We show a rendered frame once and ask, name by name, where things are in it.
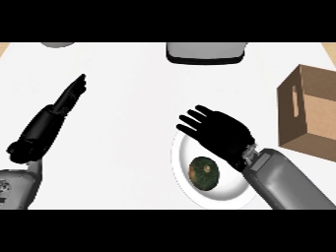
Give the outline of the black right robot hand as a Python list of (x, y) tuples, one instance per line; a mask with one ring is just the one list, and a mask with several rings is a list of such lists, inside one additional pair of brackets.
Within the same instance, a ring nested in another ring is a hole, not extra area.
[(182, 124), (176, 125), (176, 129), (242, 172), (246, 167), (243, 154), (255, 145), (255, 139), (243, 123), (202, 105), (190, 109), (179, 119)]

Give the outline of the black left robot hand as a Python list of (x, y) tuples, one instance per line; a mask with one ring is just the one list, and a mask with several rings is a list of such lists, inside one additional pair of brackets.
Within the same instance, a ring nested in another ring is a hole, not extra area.
[(17, 142), (8, 147), (11, 161), (27, 163), (37, 161), (46, 154), (55, 141), (64, 119), (79, 97), (86, 92), (86, 75), (82, 74), (65, 88), (56, 102), (49, 104), (33, 118)]

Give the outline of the green bell pepper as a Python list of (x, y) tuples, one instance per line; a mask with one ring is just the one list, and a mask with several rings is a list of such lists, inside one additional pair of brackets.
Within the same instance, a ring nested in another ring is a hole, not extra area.
[(209, 157), (196, 157), (190, 163), (190, 180), (197, 189), (209, 191), (218, 184), (219, 171), (215, 161)]

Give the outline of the white plate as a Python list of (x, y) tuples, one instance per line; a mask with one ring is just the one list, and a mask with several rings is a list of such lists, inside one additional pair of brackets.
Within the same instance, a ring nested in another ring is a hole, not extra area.
[[(190, 179), (190, 164), (196, 158), (209, 158), (218, 167), (218, 183), (209, 191), (200, 190)], [(239, 210), (255, 199), (256, 192), (243, 175), (182, 132), (178, 132), (172, 144), (172, 168), (179, 187), (200, 207), (209, 210)]]

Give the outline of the brown cardboard box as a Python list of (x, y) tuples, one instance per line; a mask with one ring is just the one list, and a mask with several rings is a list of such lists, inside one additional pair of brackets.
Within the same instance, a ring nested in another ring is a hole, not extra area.
[(336, 162), (336, 72), (298, 65), (277, 101), (280, 147)]

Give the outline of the grey round object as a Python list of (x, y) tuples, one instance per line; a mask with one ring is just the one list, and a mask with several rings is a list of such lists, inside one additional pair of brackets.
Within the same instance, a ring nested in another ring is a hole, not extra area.
[(74, 42), (42, 42), (48, 48), (62, 48), (74, 44)]

